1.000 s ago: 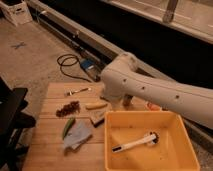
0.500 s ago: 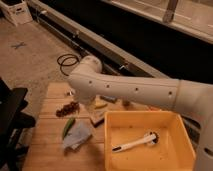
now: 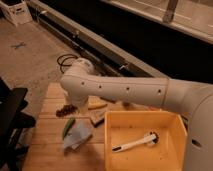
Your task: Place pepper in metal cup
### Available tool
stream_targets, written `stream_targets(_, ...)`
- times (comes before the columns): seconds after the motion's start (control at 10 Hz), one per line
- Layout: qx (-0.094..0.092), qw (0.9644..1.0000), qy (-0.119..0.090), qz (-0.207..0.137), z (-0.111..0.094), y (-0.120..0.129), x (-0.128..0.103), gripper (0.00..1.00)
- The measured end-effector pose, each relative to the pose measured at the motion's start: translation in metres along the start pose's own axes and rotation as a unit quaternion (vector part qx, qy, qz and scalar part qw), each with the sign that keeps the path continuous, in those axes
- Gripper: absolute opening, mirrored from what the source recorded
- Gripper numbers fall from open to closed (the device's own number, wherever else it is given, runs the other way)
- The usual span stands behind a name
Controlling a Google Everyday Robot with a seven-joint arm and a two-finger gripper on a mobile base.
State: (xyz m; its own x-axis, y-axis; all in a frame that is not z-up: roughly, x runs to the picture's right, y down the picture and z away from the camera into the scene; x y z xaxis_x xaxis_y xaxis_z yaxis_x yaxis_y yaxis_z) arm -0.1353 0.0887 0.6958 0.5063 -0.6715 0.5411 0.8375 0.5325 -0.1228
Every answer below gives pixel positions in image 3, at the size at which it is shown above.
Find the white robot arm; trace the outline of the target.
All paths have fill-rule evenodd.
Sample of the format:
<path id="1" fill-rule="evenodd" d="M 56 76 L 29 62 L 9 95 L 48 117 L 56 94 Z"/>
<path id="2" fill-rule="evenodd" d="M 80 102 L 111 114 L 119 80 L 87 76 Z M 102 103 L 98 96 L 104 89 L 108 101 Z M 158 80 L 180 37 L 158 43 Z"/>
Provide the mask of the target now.
<path id="1" fill-rule="evenodd" d="M 183 171 L 213 171 L 213 84 L 171 78 L 96 76 L 93 64 L 79 58 L 63 74 L 60 85 L 76 107 L 84 106 L 93 95 L 182 115 L 188 120 Z"/>

